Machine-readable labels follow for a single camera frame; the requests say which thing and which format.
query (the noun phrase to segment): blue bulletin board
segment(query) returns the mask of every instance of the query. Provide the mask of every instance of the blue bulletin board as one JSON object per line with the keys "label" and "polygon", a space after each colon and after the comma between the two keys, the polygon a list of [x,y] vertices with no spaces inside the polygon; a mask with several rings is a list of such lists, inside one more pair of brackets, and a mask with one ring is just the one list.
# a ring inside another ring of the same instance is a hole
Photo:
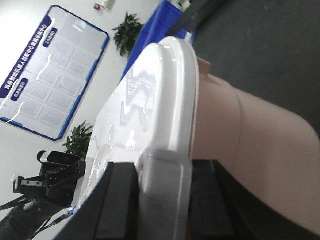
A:
{"label": "blue bulletin board", "polygon": [[109,39],[101,29],[52,6],[0,88],[0,120],[61,139]]}

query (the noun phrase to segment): black cable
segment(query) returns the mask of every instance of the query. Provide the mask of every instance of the black cable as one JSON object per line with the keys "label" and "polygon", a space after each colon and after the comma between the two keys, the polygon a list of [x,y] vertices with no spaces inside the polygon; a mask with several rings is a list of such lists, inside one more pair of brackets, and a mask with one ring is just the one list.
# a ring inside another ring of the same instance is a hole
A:
{"label": "black cable", "polygon": [[52,217],[50,217],[47,221],[45,221],[45,223],[39,228],[39,230],[37,230],[32,236],[30,236],[27,240],[32,240],[34,239],[39,233],[41,233],[42,231],[44,231],[46,225],[50,222],[50,220],[52,219]]}
{"label": "black cable", "polygon": [[4,205],[1,205],[0,206],[0,211],[2,210],[6,210],[6,209],[11,209],[11,208],[14,208],[14,207],[17,207],[17,206],[23,206],[27,203],[30,203],[31,202],[31,199],[25,195],[23,196],[20,196],[18,197],[17,199],[13,200],[13,201],[10,201]]}
{"label": "black cable", "polygon": [[69,209],[69,211],[67,211],[65,214],[61,215],[60,217],[58,217],[57,219],[55,219],[52,223],[50,223],[48,226],[48,222],[51,220],[52,217],[50,217],[43,225],[41,228],[39,228],[39,230],[37,230],[31,237],[29,237],[27,240],[32,240],[34,239],[39,233],[43,232],[44,230],[47,230],[48,228],[51,228],[54,225],[57,225],[59,223],[61,223],[63,220],[71,217],[74,214],[74,210],[75,208],[72,207]]}

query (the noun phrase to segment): wall sign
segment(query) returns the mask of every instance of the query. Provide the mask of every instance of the wall sign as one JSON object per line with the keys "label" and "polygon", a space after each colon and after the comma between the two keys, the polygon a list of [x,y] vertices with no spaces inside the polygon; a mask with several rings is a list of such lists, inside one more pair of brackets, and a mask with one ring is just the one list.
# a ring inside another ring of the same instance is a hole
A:
{"label": "wall sign", "polygon": [[0,88],[0,120],[61,139],[109,39],[101,29],[52,6]]}

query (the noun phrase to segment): poster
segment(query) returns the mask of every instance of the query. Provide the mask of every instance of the poster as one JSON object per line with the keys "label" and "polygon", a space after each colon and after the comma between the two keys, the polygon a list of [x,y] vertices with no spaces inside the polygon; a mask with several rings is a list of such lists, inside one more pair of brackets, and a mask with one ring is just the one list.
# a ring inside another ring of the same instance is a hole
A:
{"label": "poster", "polygon": [[61,139],[109,39],[101,29],[52,6],[0,88],[0,120]]}

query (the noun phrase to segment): fire alarm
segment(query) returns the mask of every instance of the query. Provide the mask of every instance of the fire alarm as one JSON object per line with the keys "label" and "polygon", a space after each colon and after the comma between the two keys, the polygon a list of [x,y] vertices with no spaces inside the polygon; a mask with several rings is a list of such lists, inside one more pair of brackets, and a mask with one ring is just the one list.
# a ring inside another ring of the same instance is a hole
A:
{"label": "fire alarm", "polygon": [[97,11],[100,11],[100,9],[101,9],[100,4],[96,3],[96,4],[94,5],[94,9],[97,10]]}

